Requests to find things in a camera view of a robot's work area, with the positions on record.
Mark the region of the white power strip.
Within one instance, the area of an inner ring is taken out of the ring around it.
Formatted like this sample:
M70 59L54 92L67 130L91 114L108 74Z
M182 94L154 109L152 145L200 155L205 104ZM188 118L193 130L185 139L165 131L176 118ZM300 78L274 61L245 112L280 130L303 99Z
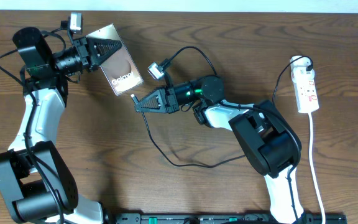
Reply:
M299 113L308 114L319 109L318 94L314 82L315 71L311 59L301 55L290 59L291 80Z

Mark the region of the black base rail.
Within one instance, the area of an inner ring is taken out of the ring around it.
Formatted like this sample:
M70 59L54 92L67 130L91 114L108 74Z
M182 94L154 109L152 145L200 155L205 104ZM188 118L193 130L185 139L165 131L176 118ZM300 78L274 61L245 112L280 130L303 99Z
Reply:
M200 223L200 224L217 224L217 223L284 223L278 222L268 213L245 213L245 214L192 214L192 215L175 215L175 214L139 214L139 213L122 213L114 218L117 224L182 224L182 223ZM322 223L321 215L306 213L301 216L295 223L317 224ZM331 214L326 215L327 224L346 224L345 215Z

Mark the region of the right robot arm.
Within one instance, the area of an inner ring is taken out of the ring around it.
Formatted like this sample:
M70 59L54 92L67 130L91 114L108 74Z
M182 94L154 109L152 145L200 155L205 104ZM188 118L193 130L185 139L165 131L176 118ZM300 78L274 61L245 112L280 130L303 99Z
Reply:
M304 214L294 180L301 142L269 100L230 103L220 77L208 75L179 85L167 82L143 99L131 96L138 113L177 112L189 105L200 125L232 131L250 165L264 177L270 213L279 223L299 223Z

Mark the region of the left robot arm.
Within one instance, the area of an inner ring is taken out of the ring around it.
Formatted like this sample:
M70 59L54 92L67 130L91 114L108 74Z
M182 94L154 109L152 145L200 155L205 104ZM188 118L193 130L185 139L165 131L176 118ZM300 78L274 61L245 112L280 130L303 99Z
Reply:
M0 153L0 193L16 223L115 223L101 203L78 193L55 142L72 76L97 70L122 43L69 38L71 47L52 52L48 36L59 37L59 32L26 27L12 38L24 61L16 81L26 107L15 140Z

